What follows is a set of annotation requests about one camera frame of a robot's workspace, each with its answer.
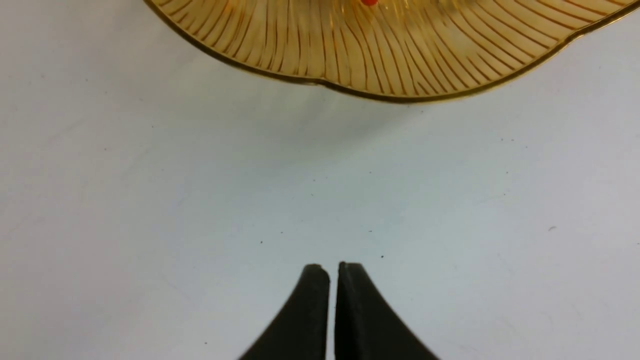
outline golden dish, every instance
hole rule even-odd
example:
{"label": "golden dish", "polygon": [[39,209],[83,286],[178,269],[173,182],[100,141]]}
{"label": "golden dish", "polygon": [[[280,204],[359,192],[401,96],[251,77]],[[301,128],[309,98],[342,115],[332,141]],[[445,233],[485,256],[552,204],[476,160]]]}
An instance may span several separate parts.
{"label": "golden dish", "polygon": [[391,102],[505,83],[640,0],[147,0],[212,56]]}

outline white surface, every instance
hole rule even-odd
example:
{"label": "white surface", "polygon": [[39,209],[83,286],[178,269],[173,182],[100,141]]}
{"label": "white surface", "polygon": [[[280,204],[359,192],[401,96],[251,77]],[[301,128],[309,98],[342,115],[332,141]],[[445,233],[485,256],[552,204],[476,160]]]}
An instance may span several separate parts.
{"label": "white surface", "polygon": [[232,359],[340,260],[443,360],[638,359],[639,33],[394,106],[231,69],[142,1],[5,4],[0,359]]}

